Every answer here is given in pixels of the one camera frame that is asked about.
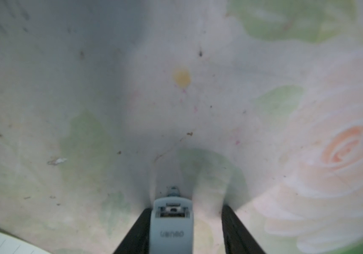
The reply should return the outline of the small grey stapler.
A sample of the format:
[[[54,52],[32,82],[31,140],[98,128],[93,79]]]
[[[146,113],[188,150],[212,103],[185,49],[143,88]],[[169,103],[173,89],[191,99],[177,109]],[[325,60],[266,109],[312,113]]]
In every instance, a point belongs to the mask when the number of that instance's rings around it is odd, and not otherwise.
[[[193,202],[181,197],[178,187],[156,199],[150,219],[150,254],[192,254],[194,245]]]

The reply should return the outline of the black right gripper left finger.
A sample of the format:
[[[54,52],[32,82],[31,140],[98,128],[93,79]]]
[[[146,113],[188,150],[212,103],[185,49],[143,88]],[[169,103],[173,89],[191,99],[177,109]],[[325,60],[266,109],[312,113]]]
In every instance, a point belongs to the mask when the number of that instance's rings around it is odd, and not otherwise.
[[[140,214],[113,254],[148,254],[151,208]]]

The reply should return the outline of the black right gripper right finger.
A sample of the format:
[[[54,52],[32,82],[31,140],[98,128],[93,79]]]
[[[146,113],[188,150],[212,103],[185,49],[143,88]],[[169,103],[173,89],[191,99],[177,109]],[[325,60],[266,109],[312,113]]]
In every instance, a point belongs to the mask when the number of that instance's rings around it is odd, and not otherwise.
[[[222,207],[221,219],[226,254],[265,254],[228,205]]]

